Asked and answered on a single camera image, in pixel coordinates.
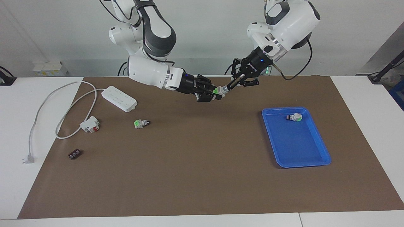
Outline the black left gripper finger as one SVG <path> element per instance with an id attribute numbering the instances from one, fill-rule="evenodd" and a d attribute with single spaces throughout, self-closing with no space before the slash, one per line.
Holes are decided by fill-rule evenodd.
<path id="1" fill-rule="evenodd" d="M 228 70 L 229 69 L 231 70 L 231 82 L 228 83 L 227 85 L 227 91 L 231 91 L 236 87 L 242 87 L 238 86 L 238 82 L 240 80 L 240 77 L 245 76 L 242 71 L 244 69 L 243 67 L 244 61 L 245 61 L 244 59 L 235 58 L 231 63 L 231 65 L 229 66 Z"/>
<path id="2" fill-rule="evenodd" d="M 238 82 L 238 86 L 249 87 L 260 85 L 258 77 L 242 76 Z"/>

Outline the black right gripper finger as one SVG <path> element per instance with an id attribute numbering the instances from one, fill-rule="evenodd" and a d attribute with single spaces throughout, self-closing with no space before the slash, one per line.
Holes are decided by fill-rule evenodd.
<path id="1" fill-rule="evenodd" d="M 204 91 L 196 93 L 197 102 L 211 102 L 212 100 L 221 100 L 222 95 L 211 92 L 211 91 Z"/>
<path id="2" fill-rule="evenodd" d="M 212 84 L 211 80 L 208 79 L 207 77 L 198 74 L 196 77 L 196 88 L 201 91 L 213 92 L 217 88 L 217 86 Z"/>

